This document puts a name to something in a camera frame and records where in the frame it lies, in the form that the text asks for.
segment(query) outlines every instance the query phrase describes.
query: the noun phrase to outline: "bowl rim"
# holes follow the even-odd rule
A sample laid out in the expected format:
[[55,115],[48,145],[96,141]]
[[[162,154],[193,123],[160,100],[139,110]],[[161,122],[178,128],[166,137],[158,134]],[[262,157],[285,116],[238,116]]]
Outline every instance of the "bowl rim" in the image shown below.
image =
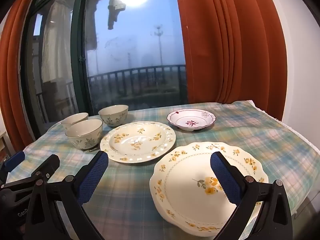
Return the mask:
[[65,121],[66,119],[68,119],[69,117],[72,117],[72,116],[75,116],[75,115],[79,115],[79,114],[86,114],[86,116],[84,116],[83,118],[89,117],[89,114],[88,114],[88,113],[86,113],[86,112],[81,112],[81,113],[72,114],[72,115],[66,117],[66,118],[63,119],[60,123],[61,123],[62,125],[67,125],[67,124],[72,124],[72,123],[74,123],[74,122],[79,122],[79,121],[82,120],[83,118],[81,118],[81,119],[78,120],[78,121],[73,121],[73,122],[64,123],[64,121]]
[[171,122],[171,121],[170,121],[169,117],[171,117],[171,116],[172,116],[173,114],[175,114],[176,112],[178,112],[178,111],[182,111],[182,110],[199,110],[199,111],[205,111],[205,112],[208,112],[209,114],[213,115],[214,120],[213,120],[212,122],[210,122],[209,124],[204,125],[204,126],[193,127],[193,130],[199,130],[199,129],[202,129],[202,128],[205,128],[205,127],[208,127],[208,126],[212,125],[212,124],[217,120],[216,116],[215,116],[213,113],[211,113],[211,112],[209,112],[209,111],[207,111],[207,110],[197,109],[197,108],[185,108],[185,109],[178,109],[178,110],[175,110],[175,111],[172,111],[171,113],[169,113],[169,114],[167,115],[167,120],[168,120],[168,122],[169,122],[170,124],[174,125],[174,126],[177,126],[177,127],[181,127],[181,128],[190,128],[190,129],[192,129],[192,127],[188,127],[188,126],[181,126],[181,125],[178,125],[178,124],[173,123],[173,122]]
[[[96,128],[96,129],[94,129],[94,130],[92,130],[92,131],[90,131],[90,132],[88,132],[88,133],[82,134],[82,135],[77,135],[77,136],[68,136],[68,135],[67,135],[68,130],[69,130],[72,126],[74,126],[74,125],[76,125],[76,124],[78,124],[78,123],[82,123],[82,122],[85,122],[85,121],[89,121],[89,120],[99,120],[99,121],[101,121],[101,125],[100,125],[98,128]],[[77,138],[77,137],[81,137],[81,136],[88,135],[89,133],[92,133],[92,132],[100,129],[102,125],[103,125],[103,121],[100,120],[100,119],[98,119],[98,118],[83,120],[83,121],[81,121],[81,122],[77,122],[77,123],[73,124],[68,130],[66,130],[66,132],[65,132],[64,134],[65,134],[68,138]]]
[[111,114],[102,114],[102,113],[101,113],[101,111],[102,111],[102,110],[105,110],[105,109],[107,109],[107,108],[109,108],[109,109],[110,109],[110,108],[113,108],[113,107],[115,107],[115,106],[125,106],[125,109],[123,109],[123,110],[121,110],[121,111],[117,111],[117,112],[111,113],[111,114],[121,113],[121,112],[126,111],[126,110],[128,110],[128,109],[129,109],[129,106],[127,106],[127,105],[113,105],[113,106],[107,106],[107,107],[104,107],[104,108],[100,109],[100,110],[98,111],[98,115],[111,115]]

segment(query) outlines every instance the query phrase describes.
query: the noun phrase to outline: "tablecloth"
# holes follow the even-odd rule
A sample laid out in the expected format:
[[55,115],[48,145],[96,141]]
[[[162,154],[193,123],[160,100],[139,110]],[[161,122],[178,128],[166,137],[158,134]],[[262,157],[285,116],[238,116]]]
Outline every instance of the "tablecloth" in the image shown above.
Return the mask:
[[[167,115],[182,108],[198,108],[215,114],[211,127],[198,131],[183,131],[171,126],[176,133],[174,147],[191,142],[225,142],[249,152],[263,166],[269,181],[284,183],[290,209],[294,212],[307,196],[320,172],[319,150],[298,133],[257,109],[252,101],[232,104],[201,103],[183,106],[129,111],[126,122],[167,122]],[[106,125],[103,132],[110,130]],[[51,127],[41,138],[25,148],[26,159],[8,175],[8,182],[30,176],[31,172],[51,154],[60,158],[60,168],[49,182],[61,181],[76,174],[97,152],[84,153],[68,141],[60,123]],[[157,212],[149,190],[154,165],[161,157],[144,163],[124,164],[109,161],[90,201],[83,205],[102,236],[108,240],[198,239],[166,222]],[[61,203],[59,208],[72,237],[75,237]],[[253,222],[244,230],[248,236]]]

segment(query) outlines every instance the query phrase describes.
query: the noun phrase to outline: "plate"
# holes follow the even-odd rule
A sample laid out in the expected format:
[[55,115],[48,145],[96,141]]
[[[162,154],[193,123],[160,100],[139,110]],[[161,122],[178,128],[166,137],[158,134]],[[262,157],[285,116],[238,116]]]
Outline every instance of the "plate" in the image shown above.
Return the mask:
[[216,117],[201,109],[180,109],[168,114],[167,119],[182,130],[193,131],[212,125]]
[[168,152],[176,141],[174,130],[160,122],[133,122],[111,130],[100,142],[100,149],[111,160],[141,163]]
[[[151,195],[165,220],[195,236],[216,236],[236,207],[210,167],[211,154],[216,151],[244,176],[269,181],[252,155],[222,142],[195,142],[168,153],[155,166],[149,183]],[[260,207],[258,202],[248,224]]]

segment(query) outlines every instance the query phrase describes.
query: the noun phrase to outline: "blue textured pad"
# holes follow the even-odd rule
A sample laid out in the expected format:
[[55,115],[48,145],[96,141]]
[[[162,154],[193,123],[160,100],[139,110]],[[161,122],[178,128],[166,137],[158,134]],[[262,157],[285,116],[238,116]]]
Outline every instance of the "blue textured pad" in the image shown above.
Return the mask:
[[22,163],[25,159],[25,154],[23,151],[20,151],[13,155],[10,159],[4,162],[4,170],[6,172],[11,172],[15,167],[17,167],[20,163]]
[[241,202],[241,188],[217,154],[213,153],[211,155],[210,165],[228,200],[233,204],[239,205]]
[[108,162],[109,162],[108,155],[105,152],[102,153],[99,159],[94,164],[93,168],[89,171],[87,176],[84,178],[84,180],[80,184],[78,189],[78,197],[77,197],[78,203],[80,204],[80,206],[83,203],[87,203],[90,200],[103,173],[106,171],[108,167]]

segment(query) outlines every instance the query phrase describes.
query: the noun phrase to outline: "white curtain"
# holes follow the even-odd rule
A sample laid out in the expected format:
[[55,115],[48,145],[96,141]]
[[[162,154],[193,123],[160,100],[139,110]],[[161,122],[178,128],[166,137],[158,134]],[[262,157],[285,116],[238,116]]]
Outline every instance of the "white curtain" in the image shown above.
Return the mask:
[[70,58],[71,10],[63,1],[51,6],[44,28],[42,82],[72,80]]

